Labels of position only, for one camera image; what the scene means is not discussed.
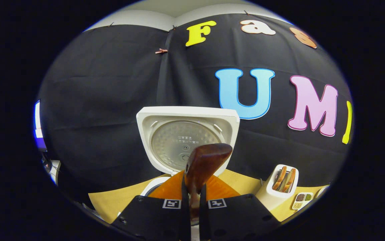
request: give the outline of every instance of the toast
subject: toast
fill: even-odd
[[[280,186],[281,182],[283,181],[284,179],[284,176],[286,175],[286,169],[287,169],[287,166],[284,166],[282,169],[281,169],[281,173],[278,177],[278,179],[276,180],[276,182],[274,183],[274,186],[273,186],[273,190],[277,190],[278,187]]]
[[[289,180],[287,180],[281,192],[287,192],[287,190],[289,190],[290,185],[292,185],[293,181],[295,180],[295,174],[296,174],[296,169],[292,168],[292,170],[290,170],[290,173],[289,173],[290,178]]]

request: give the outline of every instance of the black cloth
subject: black cloth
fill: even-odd
[[[186,28],[209,20],[217,25],[211,26],[206,41],[186,47]],[[242,20],[263,21],[276,34],[245,33]],[[135,118],[140,109],[156,105],[220,108],[215,72],[226,68],[243,71],[238,99],[252,105],[257,87],[249,73],[264,68],[275,72],[269,111],[258,119],[241,120],[227,169],[265,180],[276,165],[286,164],[298,168],[298,186],[329,184],[350,147],[341,140],[347,126],[346,101],[353,102],[352,97],[325,50],[318,43],[317,49],[302,44],[289,27],[295,26],[262,16],[223,14],[170,32],[134,25],[83,32],[54,61],[37,97],[49,152],[89,192],[149,180],[161,173],[149,162],[140,139]],[[159,48],[168,53],[155,54]],[[311,131],[308,114],[306,130],[287,126],[296,104],[292,75],[309,78],[319,97],[326,84],[338,90],[335,136]]]

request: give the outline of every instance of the pink letter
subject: pink letter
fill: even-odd
[[[319,131],[324,136],[335,136],[336,121],[336,98],[338,91],[327,84],[323,91],[322,99],[319,100],[316,89],[308,78],[294,75],[290,82],[296,87],[296,108],[292,119],[287,122],[287,126],[294,130],[305,130],[305,112],[308,110],[310,117],[311,130],[315,131],[321,123],[323,116],[325,122],[321,125]]]

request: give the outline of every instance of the foam letter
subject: foam letter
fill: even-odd
[[[208,35],[210,33],[209,26],[215,26],[215,21],[207,21],[205,23],[199,23],[197,25],[193,25],[186,30],[189,31],[189,40],[186,42],[186,46],[191,46],[197,43],[202,43],[206,41],[205,37],[202,37],[201,34]]]
[[[347,144],[349,143],[349,139],[350,139],[350,130],[351,130],[351,127],[352,127],[352,115],[353,115],[353,110],[352,110],[352,104],[350,103],[350,101],[347,101],[347,110],[348,110],[348,117],[347,117],[347,128],[346,128],[346,132],[344,133],[344,136],[343,136],[343,143],[344,144]]]
[[[323,116],[325,116],[325,122],[321,125],[319,131],[324,136],[335,136],[336,98],[338,97],[338,91],[333,86],[327,84],[323,91],[322,99],[319,100],[316,90],[308,78],[294,75],[290,78],[290,82],[296,87],[296,108],[293,119],[287,122],[289,128],[305,130],[307,128],[305,112],[308,110],[312,131],[317,129]]]
[[[268,35],[274,35],[275,31],[273,29],[270,29],[270,27],[261,21],[255,21],[255,20],[243,20],[240,22],[243,24],[242,30],[243,32],[247,33],[264,33]]]
[[[313,42],[313,40],[310,39],[307,34],[293,27],[290,27],[289,29],[295,34],[296,39],[298,39],[301,43],[305,44],[306,46],[310,46],[314,49],[317,48],[317,45]]]
[[[267,69],[253,69],[250,75],[256,78],[257,100],[254,105],[243,105],[238,101],[238,78],[243,72],[238,69],[218,70],[215,76],[219,79],[219,102],[222,108],[237,111],[241,119],[257,119],[265,115],[270,108],[271,78],[274,71]]]

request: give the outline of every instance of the blue letter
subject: blue letter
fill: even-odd
[[[243,72],[238,69],[223,69],[215,73],[219,79],[219,102],[225,109],[237,111],[241,119],[257,119],[265,115],[270,108],[271,100],[271,78],[275,76],[274,71],[267,69],[253,69],[250,75],[256,78],[258,88],[257,100],[254,105],[243,105],[238,101],[238,78]]]

